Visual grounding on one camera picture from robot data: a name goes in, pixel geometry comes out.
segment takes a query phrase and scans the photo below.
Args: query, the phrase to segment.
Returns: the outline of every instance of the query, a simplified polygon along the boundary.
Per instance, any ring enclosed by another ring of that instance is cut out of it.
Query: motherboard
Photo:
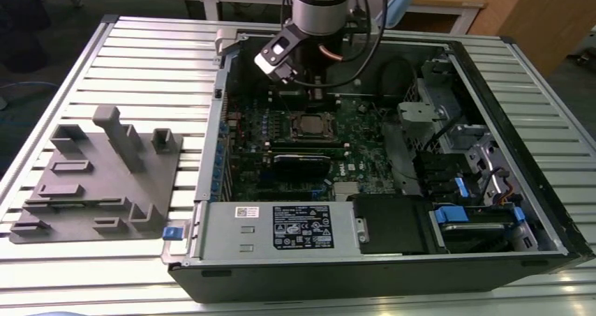
[[[313,112],[252,99],[231,102],[235,201],[341,201],[357,193],[395,193],[382,122],[389,110],[338,97]]]

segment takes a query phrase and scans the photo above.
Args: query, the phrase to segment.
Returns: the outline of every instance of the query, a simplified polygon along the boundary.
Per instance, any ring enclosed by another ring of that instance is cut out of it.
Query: metal bracket
[[[223,54],[223,50],[235,44],[238,30],[235,28],[222,28],[215,35],[215,53],[218,56]]]

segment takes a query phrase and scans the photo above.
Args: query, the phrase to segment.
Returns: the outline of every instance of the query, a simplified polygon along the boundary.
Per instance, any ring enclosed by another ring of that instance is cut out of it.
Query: barcode
[[[246,208],[236,208],[235,209],[235,217],[246,217],[248,214]]]
[[[313,241],[331,241],[331,236],[315,236]]]

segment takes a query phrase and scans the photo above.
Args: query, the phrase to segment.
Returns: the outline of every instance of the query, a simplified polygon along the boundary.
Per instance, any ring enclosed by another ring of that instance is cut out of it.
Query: sticker
[[[258,206],[236,206],[235,207],[236,218],[258,218],[259,207]]]
[[[272,246],[278,250],[333,248],[329,206],[274,206]]]

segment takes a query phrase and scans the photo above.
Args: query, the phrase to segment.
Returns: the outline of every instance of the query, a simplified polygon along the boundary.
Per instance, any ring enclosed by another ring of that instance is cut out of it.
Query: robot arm
[[[399,20],[411,0],[391,0],[393,20]],[[382,0],[382,12],[377,18],[381,30],[373,49],[361,70],[347,82],[338,84],[317,84],[325,81],[325,70],[341,56],[333,58],[333,51],[341,51],[342,39],[346,34],[362,33],[358,20],[351,27],[349,22],[349,0],[294,0],[291,22],[286,24],[279,34],[271,39],[254,61],[262,71],[274,81],[284,84],[295,82],[310,88],[330,88],[353,81],[363,71],[378,48],[382,31],[387,19],[387,0]],[[315,84],[300,82],[299,78]]]

